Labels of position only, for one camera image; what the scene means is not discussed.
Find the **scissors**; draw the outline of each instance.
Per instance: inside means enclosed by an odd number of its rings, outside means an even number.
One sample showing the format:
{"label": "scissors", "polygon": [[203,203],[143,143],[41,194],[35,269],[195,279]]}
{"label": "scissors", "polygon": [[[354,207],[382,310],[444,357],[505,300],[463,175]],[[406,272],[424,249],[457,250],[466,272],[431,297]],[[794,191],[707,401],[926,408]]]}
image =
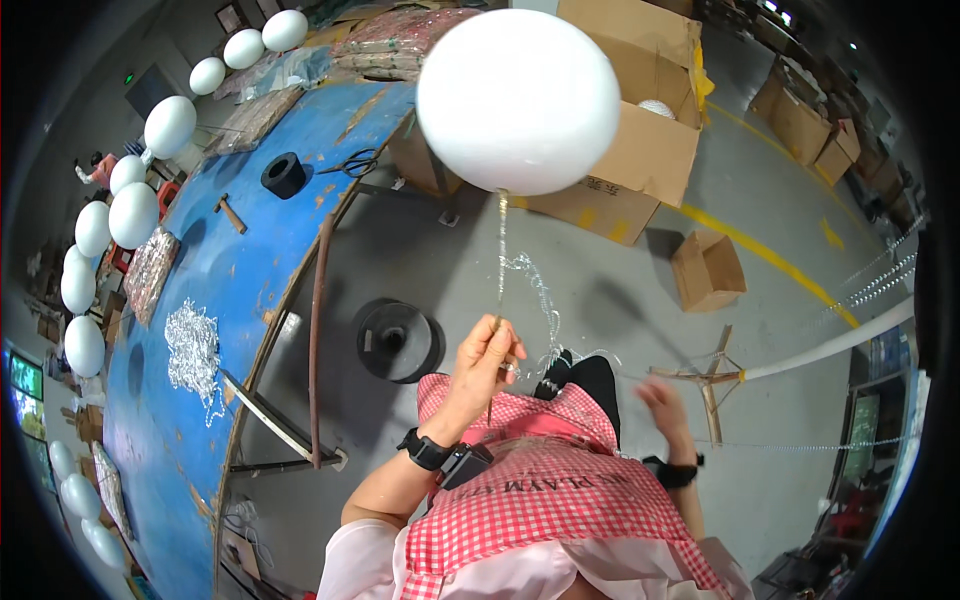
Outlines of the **scissors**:
{"label": "scissors", "polygon": [[364,148],[363,150],[356,151],[350,155],[347,160],[344,160],[334,167],[317,171],[317,175],[342,171],[352,178],[359,180],[376,168],[378,158],[380,158],[379,150],[375,148]]}

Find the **gray floor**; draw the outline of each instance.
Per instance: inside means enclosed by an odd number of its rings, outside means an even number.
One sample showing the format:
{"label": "gray floor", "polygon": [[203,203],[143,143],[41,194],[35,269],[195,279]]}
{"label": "gray floor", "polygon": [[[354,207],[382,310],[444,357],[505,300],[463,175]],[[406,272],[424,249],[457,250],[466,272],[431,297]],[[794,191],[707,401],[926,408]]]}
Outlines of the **gray floor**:
{"label": "gray floor", "polygon": [[[708,74],[717,84],[710,100],[769,135],[752,114],[743,115],[773,55],[754,42],[709,28],[704,48]],[[854,292],[844,281],[877,255],[878,243],[842,184],[834,200],[803,168],[756,134],[716,110],[710,119],[685,202],[776,252],[835,298]],[[372,177],[390,180],[389,165]],[[362,197],[337,230],[323,316],[321,403],[324,443],[346,450],[349,463],[342,472],[308,470],[232,485],[235,499],[245,495],[256,503],[259,519],[254,527],[275,562],[274,568],[261,564],[261,571],[274,581],[316,589],[324,546],[339,525],[345,500],[416,423],[416,386],[372,377],[352,350],[352,321],[360,306],[391,297],[435,317],[448,345],[441,366],[447,372],[456,345],[481,314],[496,307],[496,209],[485,193],[473,188],[464,189],[461,200],[460,223],[446,228],[437,223],[440,210],[435,204]],[[828,243],[824,219],[843,241],[843,250]],[[683,214],[662,208],[636,245],[627,248],[536,213],[510,214],[509,252],[527,252],[539,266],[562,317],[560,342],[583,353],[605,348],[622,361],[616,370],[623,450],[632,456],[664,451],[646,408],[631,394],[637,378],[651,366],[679,367],[712,352],[724,324],[733,325],[730,354],[745,367],[785,358],[849,329],[839,319],[821,319],[825,305],[820,300],[739,246],[749,292],[712,313],[682,312],[668,257],[697,227]],[[865,322],[901,296],[896,290],[854,314]],[[291,309],[259,390],[303,429],[309,422],[309,306],[305,289]],[[532,356],[545,352],[546,319],[520,274],[508,275],[504,314],[523,324],[519,332]],[[725,440],[836,444],[849,364],[845,352],[740,386],[720,410]],[[533,382],[517,387],[529,392]],[[696,387],[679,387],[694,436],[707,439]],[[818,516],[817,500],[827,492],[834,453],[700,446],[707,455],[698,479],[707,532],[726,544],[749,575],[808,539]],[[248,420],[242,449],[249,462],[296,458],[255,419]],[[232,585],[227,579],[221,577],[224,594]]]}

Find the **styrofoam ball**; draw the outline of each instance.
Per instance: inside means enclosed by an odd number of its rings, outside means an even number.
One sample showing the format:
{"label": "styrofoam ball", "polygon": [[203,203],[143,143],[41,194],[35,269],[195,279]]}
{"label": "styrofoam ball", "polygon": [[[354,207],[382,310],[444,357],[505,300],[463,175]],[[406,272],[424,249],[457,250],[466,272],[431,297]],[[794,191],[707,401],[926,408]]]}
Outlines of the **styrofoam ball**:
{"label": "styrofoam ball", "polygon": [[107,203],[94,201],[80,211],[73,235],[77,238],[77,248],[87,258],[104,253],[110,245],[110,207]]}
{"label": "styrofoam ball", "polygon": [[104,366],[104,334],[93,319],[75,317],[63,334],[63,352],[74,373],[92,377]]}
{"label": "styrofoam ball", "polygon": [[260,60],[262,54],[263,36],[256,29],[233,34],[224,46],[224,62],[231,69],[246,69]]}
{"label": "styrofoam ball", "polygon": [[77,472],[77,463],[73,458],[73,452],[66,444],[60,440],[50,442],[50,463],[54,466],[54,472],[61,481]]}
{"label": "styrofoam ball", "polygon": [[60,276],[60,297],[63,305],[75,315],[82,315],[93,303],[97,294],[97,281],[93,268],[85,262],[74,260],[63,263]]}
{"label": "styrofoam ball", "polygon": [[[465,116],[477,98],[484,110]],[[545,12],[503,9],[460,23],[433,47],[417,117],[430,148],[464,180],[548,194],[581,180],[610,147],[620,87],[587,34]]]}
{"label": "styrofoam ball", "polygon": [[274,52],[286,52],[306,39],[306,16],[300,11],[280,11],[263,26],[263,45]]}
{"label": "styrofoam ball", "polygon": [[656,114],[667,117],[668,119],[677,120],[677,115],[673,113],[673,110],[670,109],[666,103],[661,102],[660,100],[644,100],[637,105],[640,108],[645,108],[650,112],[655,112]]}
{"label": "styrofoam ball", "polygon": [[169,158],[190,140],[197,127],[197,109],[185,96],[170,96],[156,104],[143,126],[143,139],[157,158]]}
{"label": "styrofoam ball", "polygon": [[70,249],[66,251],[66,254],[63,255],[63,269],[66,270],[67,265],[71,264],[74,260],[81,261],[87,266],[90,265],[90,259],[80,252],[80,247],[76,244],[71,246]]}
{"label": "styrofoam ball", "polygon": [[103,523],[95,518],[85,518],[81,521],[81,529],[84,530],[84,537],[93,546],[93,551],[101,561],[110,568],[123,570],[125,564],[120,540],[108,531]]}
{"label": "styrofoam ball", "polygon": [[73,473],[60,485],[63,503],[71,513],[80,518],[100,517],[100,495],[93,484],[79,473]]}
{"label": "styrofoam ball", "polygon": [[224,82],[226,73],[222,60],[217,57],[203,59],[190,71],[190,89],[199,96],[212,94]]}
{"label": "styrofoam ball", "polygon": [[128,183],[144,182],[147,180],[147,167],[140,160],[140,156],[126,155],[113,165],[110,172],[110,193],[114,198]]}
{"label": "styrofoam ball", "polygon": [[146,183],[131,183],[110,205],[110,235],[120,248],[136,250],[150,239],[160,217],[156,192]]}

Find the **sleeve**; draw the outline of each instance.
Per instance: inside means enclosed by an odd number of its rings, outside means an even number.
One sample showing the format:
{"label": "sleeve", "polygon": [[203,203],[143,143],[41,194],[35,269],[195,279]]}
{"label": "sleeve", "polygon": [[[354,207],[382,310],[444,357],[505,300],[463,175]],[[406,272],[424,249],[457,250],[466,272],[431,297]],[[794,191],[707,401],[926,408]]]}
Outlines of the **sleeve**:
{"label": "sleeve", "polygon": [[82,181],[83,183],[93,183],[93,178],[90,175],[84,173],[84,170],[81,169],[79,165],[74,167],[73,170],[77,172],[77,177],[80,178],[80,181]]}
{"label": "sleeve", "polygon": [[704,538],[697,542],[704,558],[735,600],[754,600],[754,589],[746,571],[733,559],[718,538]]}
{"label": "sleeve", "polygon": [[337,530],[326,545],[317,597],[323,600],[390,599],[394,596],[394,547],[399,531],[375,518]]}

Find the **hand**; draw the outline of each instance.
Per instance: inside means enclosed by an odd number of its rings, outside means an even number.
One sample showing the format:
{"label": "hand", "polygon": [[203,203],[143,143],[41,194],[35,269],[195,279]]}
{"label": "hand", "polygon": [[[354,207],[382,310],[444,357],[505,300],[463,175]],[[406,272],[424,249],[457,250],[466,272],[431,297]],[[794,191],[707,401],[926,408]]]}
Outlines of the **hand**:
{"label": "hand", "polygon": [[677,389],[655,375],[650,375],[634,388],[653,413],[657,429],[672,446],[692,445],[690,429],[686,425],[684,399]]}
{"label": "hand", "polygon": [[494,333],[495,323],[496,317],[484,315],[457,348],[457,364],[444,404],[462,410],[468,422],[480,417],[487,410],[490,399],[504,386],[516,381],[516,373],[501,369],[500,365],[508,363],[517,367],[517,359],[527,357],[527,350],[513,324],[502,319]]}

